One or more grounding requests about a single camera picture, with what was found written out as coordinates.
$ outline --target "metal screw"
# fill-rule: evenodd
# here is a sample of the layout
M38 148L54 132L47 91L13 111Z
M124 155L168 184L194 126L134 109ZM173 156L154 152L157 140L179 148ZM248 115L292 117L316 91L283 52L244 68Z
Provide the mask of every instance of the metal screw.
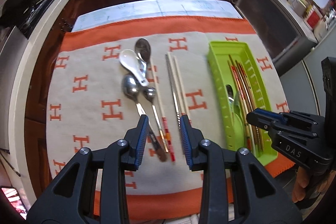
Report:
M117 145L125 146L125 145L127 145L127 140L124 140L124 139L118 140Z
M201 140L201 145L203 145L203 146L209 146L209 145L211 145L211 141L209 141L207 139Z
M239 153L241 153L242 155L247 155L249 153L249 150L245 147L242 147L239 149Z
M87 147L83 147L79 150L79 153L81 153L82 155L86 155L87 153L89 153L89 149Z

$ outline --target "metal spoon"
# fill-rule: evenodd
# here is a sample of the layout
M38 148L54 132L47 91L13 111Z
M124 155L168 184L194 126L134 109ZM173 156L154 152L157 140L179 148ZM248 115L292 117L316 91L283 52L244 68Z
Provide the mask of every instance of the metal spoon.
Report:
M156 96L156 89L153 88L153 87L147 87L143 90L143 95L145 96L145 98L148 101L150 101L152 103L152 108L153 108L153 111L154 111L156 124L157 124L157 127L159 128L159 132L160 132L160 135L161 135L161 138L162 138L163 146L165 148L165 151L168 153L169 150L168 150L168 147L167 147L167 144L166 144L165 137L164 137L163 132L162 132L159 116L158 116L158 113L156 112L156 107L153 103L154 99L155 99L155 96Z
M137 56L134 51L126 49L120 52L119 61L123 67L129 70L137 78L140 85L148 86L148 80L142 75Z
M147 64L150 62L151 58L151 45L147 39L138 39L134 46L134 52L137 59L139 60L142 76L146 77Z
M124 76L122 80L122 90L124 94L131 100L133 100L136 104L136 108L138 110L139 116L146 115L144 109L142 108L141 104L138 102L138 94L139 94L139 83L137 80L133 77L131 74L127 74ZM152 145L154 147L154 150L156 151L157 156L159 157L160 161L166 161L167 156L165 152L163 151L161 145L157 141L157 138L155 137L153 133L153 129L151 124L149 123L149 136L151 138Z
M227 95L230 101L230 104L233 103L235 100L233 99L233 89L231 87L231 85L226 85L226 91L227 91Z

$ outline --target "green plastic tray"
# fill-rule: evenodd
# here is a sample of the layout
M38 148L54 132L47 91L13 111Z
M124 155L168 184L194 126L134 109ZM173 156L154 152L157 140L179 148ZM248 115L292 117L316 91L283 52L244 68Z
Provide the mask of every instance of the green plastic tray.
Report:
M229 55L232 56L233 60L237 60L244 67L251 84L256 106L266 110L271 110L271 106L259 68L248 45L244 42L210 42L208 61L221 108L224 131L226 134L226 148L236 151L246 145L242 115L239 110L235 108L234 112L236 114L232 116L232 107L230 106L226 90L226 85L231 85L234 96L237 93L235 82L227 63L227 61L230 60ZM265 166L277 158L278 152L271 148L272 142L267 131L261 130L261 133L264 141L264 151L257 151L257 159Z

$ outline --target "wooden chopsticks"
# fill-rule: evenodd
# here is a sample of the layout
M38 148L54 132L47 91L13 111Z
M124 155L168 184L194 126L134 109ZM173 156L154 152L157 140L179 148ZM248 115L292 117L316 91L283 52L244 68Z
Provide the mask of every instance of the wooden chopsticks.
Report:
M241 114L244 123L244 131L247 141L247 148L252 151L253 155L256 156L257 150L263 151L263 137L261 132L257 127L251 126L246 120L247 113L256 109L254 102L254 96L251 89L249 79L244 71L243 66L236 60L233 61L231 55L229 55L230 61L227 61L237 92L239 92L239 102L241 107Z

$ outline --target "tablecloth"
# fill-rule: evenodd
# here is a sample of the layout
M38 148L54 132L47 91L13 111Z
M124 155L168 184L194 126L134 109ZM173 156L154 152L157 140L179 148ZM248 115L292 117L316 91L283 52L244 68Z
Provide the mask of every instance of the tablecloth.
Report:
M171 52L179 61L193 127L225 147L221 114L206 60L209 41L246 42L259 64L272 110L288 110L271 59L251 25L243 19L156 17L67 33L48 95L47 149L52 176L81 147L105 148L136 126L135 104L121 90L127 71L119 64L118 54L125 48L133 49L140 37L152 47L152 69L158 77L176 162L160 162L151 144L146 144L140 169L125 174L129 215L131 219L144 220L195 214L200 209L203 177L201 172L190 172L185 163L165 54ZM153 82L151 74L148 80ZM142 95L139 101L155 124L150 103ZM266 168L276 176L292 165L279 155ZM98 203L99 183L96 190Z

